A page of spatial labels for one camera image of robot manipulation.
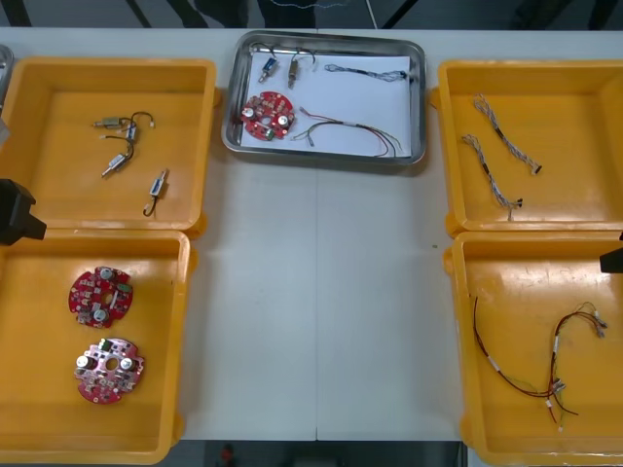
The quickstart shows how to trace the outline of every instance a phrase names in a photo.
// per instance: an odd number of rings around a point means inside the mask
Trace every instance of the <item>circular circuit board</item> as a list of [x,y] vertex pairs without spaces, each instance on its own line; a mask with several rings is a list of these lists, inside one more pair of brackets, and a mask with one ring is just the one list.
[[123,339],[102,339],[76,360],[74,375],[80,380],[78,391],[94,404],[119,402],[140,381],[145,360],[138,348]]
[[252,96],[240,113],[244,129],[263,141],[283,139],[294,123],[294,109],[288,98],[270,90]]
[[69,291],[69,309],[76,321],[94,328],[109,328],[123,318],[134,295],[130,276],[119,269],[100,266],[84,272]]

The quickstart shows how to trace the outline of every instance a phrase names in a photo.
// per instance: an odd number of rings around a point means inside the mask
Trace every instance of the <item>electrical wire bundle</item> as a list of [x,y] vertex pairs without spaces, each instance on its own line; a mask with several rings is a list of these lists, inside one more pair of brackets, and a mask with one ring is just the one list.
[[293,141],[297,141],[297,140],[300,140],[300,139],[303,139],[303,138],[307,138],[308,142],[310,143],[310,146],[314,147],[313,140],[312,140],[312,132],[314,132],[316,129],[318,129],[321,126],[326,126],[326,125],[342,125],[342,126],[351,126],[353,128],[365,129],[366,131],[369,131],[372,134],[374,134],[375,136],[377,136],[381,140],[383,145],[385,146],[385,151],[382,154],[378,154],[378,155],[374,156],[375,158],[381,158],[381,157],[385,156],[389,152],[389,148],[391,148],[393,156],[397,157],[396,146],[398,146],[398,149],[400,149],[400,151],[402,151],[402,146],[400,145],[400,141],[398,141],[398,138],[396,138],[395,136],[387,133],[386,131],[383,131],[382,129],[378,129],[378,128],[374,127],[374,126],[367,126],[367,125],[363,125],[363,124],[356,124],[356,123],[352,123],[352,122],[344,122],[342,120],[331,119],[329,117],[324,117],[322,115],[311,114],[310,112],[305,110],[303,107],[300,107],[299,110],[301,110],[301,112],[303,112],[303,114],[307,115],[308,117],[313,118],[313,119],[317,119],[317,120],[322,120],[322,122],[318,122],[317,124],[313,124],[308,129],[303,131],[302,133],[299,133],[299,134],[296,134],[296,135],[292,136],[291,139]]
[[[518,390],[522,394],[525,394],[525,395],[530,396],[530,397],[536,397],[536,398],[544,399],[545,400],[545,406],[547,407],[547,410],[548,410],[550,416],[552,417],[552,420],[554,420],[554,423],[557,423],[559,425],[558,431],[562,432],[563,431],[563,417],[564,417],[565,413],[570,413],[572,415],[578,415],[578,413],[574,412],[574,411],[570,411],[569,409],[567,409],[563,405],[563,402],[562,402],[562,391],[567,386],[561,381],[561,379],[557,375],[556,363],[557,363],[557,359],[558,359],[560,333],[563,330],[564,326],[571,320],[571,318],[576,317],[576,318],[581,318],[581,319],[584,319],[585,321],[587,321],[589,324],[591,324],[595,328],[595,332],[597,333],[597,336],[599,338],[604,338],[605,337],[604,329],[607,328],[607,324],[602,320],[602,318],[600,318],[599,313],[597,312],[596,307],[593,304],[591,304],[590,302],[584,302],[583,304],[577,306],[576,309],[573,312],[563,316],[559,320],[559,322],[556,325],[556,328],[554,330],[554,337],[553,337],[553,340],[552,340],[552,356],[551,356],[551,359],[550,359],[549,376],[548,376],[548,380],[547,380],[547,389],[544,390],[544,391],[538,391],[531,384],[523,382],[523,381],[518,381],[517,379],[509,377],[505,373],[502,372],[502,370],[500,369],[499,365],[495,362],[494,358],[491,356],[491,354],[485,348],[485,344],[483,343],[483,340],[480,337],[480,334],[478,333],[478,326],[476,324],[476,309],[477,309],[477,307],[478,307],[478,297],[476,297],[476,300],[474,302],[474,321],[473,321],[473,324],[474,324],[474,336],[475,336],[476,341],[478,342],[478,346],[482,350],[483,354],[485,355],[485,357],[487,357],[487,359],[489,360],[489,363],[491,363],[491,366],[494,367],[495,372],[498,373],[502,377],[502,379],[504,379],[504,381],[506,381],[511,387],[513,387],[514,389]],[[591,309],[592,312],[591,313],[586,312],[585,311],[586,308]],[[525,389],[523,387],[520,387],[518,385],[518,383],[521,383],[521,382],[525,386],[527,386],[529,389]],[[554,416],[553,404],[552,404],[552,401],[551,401],[552,398],[554,399],[554,402],[556,403],[556,405],[558,405],[558,407],[561,410],[561,414],[560,414],[560,417],[559,417],[558,420]]]
[[524,154],[517,146],[511,143],[506,135],[502,133],[502,130],[499,128],[499,124],[497,123],[494,109],[491,108],[491,105],[489,105],[489,102],[487,102],[487,99],[483,94],[474,95],[474,107],[476,107],[489,118],[491,124],[494,126],[494,130],[497,133],[497,136],[499,136],[499,138],[508,147],[510,153],[520,161],[530,166],[532,175],[536,175],[540,171],[540,169],[543,168],[540,163],[533,161],[531,158],[526,156],[526,154]]
[[324,69],[331,72],[347,71],[349,73],[357,73],[359,75],[369,76],[370,78],[376,78],[377,80],[387,81],[388,83],[407,79],[407,72],[399,70],[385,71],[384,73],[375,73],[374,71],[358,70],[356,68],[345,68],[344,66],[335,65],[333,63],[329,65],[324,65]]
[[495,182],[494,176],[489,170],[489,166],[485,161],[485,155],[483,154],[483,150],[480,147],[480,143],[478,142],[478,138],[476,138],[476,136],[474,136],[473,134],[466,134],[462,137],[462,140],[465,143],[469,144],[472,148],[474,148],[476,154],[478,154],[478,160],[480,161],[480,165],[483,167],[483,170],[489,177],[489,184],[491,185],[492,192],[494,192],[495,199],[497,199],[497,202],[500,206],[508,209],[508,220],[511,221],[513,217],[513,209],[522,207],[524,200],[522,198],[519,198],[516,201],[511,201],[502,194],[499,187],[497,186],[497,183]]

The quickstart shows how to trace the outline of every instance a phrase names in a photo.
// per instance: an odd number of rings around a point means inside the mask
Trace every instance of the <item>metal tray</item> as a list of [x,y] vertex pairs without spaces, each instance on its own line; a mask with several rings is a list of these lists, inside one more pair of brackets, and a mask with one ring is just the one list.
[[[321,55],[361,56],[408,56],[410,65],[411,98],[411,156],[406,158],[370,158],[345,154],[294,151],[241,146],[242,122],[238,117],[245,103],[249,86],[251,57],[254,52],[269,52],[269,47],[281,54],[293,54],[297,48],[311,49]],[[335,161],[367,162],[383,165],[409,165],[418,162],[424,155],[426,128],[424,102],[426,90],[426,66],[424,52],[420,46],[407,41],[374,39],[367,37],[332,36],[327,34],[300,34],[291,32],[253,31],[238,41],[234,70],[230,79],[222,137],[230,150],[252,156],[294,156],[322,158]]]

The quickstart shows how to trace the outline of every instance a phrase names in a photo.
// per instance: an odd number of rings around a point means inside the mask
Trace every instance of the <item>table surface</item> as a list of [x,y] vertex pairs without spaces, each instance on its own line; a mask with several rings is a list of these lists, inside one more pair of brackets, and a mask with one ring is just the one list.
[[[205,57],[246,30],[2,29],[30,54]],[[623,58],[620,32],[320,30],[443,60]],[[180,408],[187,439],[456,440],[462,412],[439,128],[399,174],[241,160],[212,132]]]

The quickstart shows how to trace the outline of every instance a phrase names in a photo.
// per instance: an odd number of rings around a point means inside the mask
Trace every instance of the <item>yellow bin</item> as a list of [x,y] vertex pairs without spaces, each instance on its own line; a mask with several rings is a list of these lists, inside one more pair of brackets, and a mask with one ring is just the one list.
[[[17,64],[2,118],[11,137],[0,178],[27,187],[32,212],[51,229],[159,229],[198,236],[205,228],[203,187],[216,69],[201,59],[32,56]],[[126,142],[101,140],[104,117],[138,120],[131,161],[102,180]],[[167,187],[152,217],[150,188],[165,169]]]
[[[514,158],[489,119],[542,164]],[[623,230],[623,61],[448,61],[431,95],[439,113],[451,236],[463,231]],[[522,198],[507,220],[475,151],[473,134],[502,193]]]
[[[76,323],[78,276],[131,275],[128,315],[109,329]],[[176,414],[186,299],[194,259],[186,235],[50,230],[0,249],[0,463],[156,463],[182,430]],[[102,338],[133,342],[142,380],[110,406],[83,399],[75,361]]]
[[[458,323],[463,440],[493,465],[608,465],[623,462],[623,275],[600,271],[599,257],[622,246],[618,233],[461,233],[444,257]],[[605,338],[583,320],[560,334],[557,375],[567,385],[562,431],[544,399],[508,385],[544,389],[554,328],[591,302],[608,324]],[[554,406],[560,421],[560,411]]]

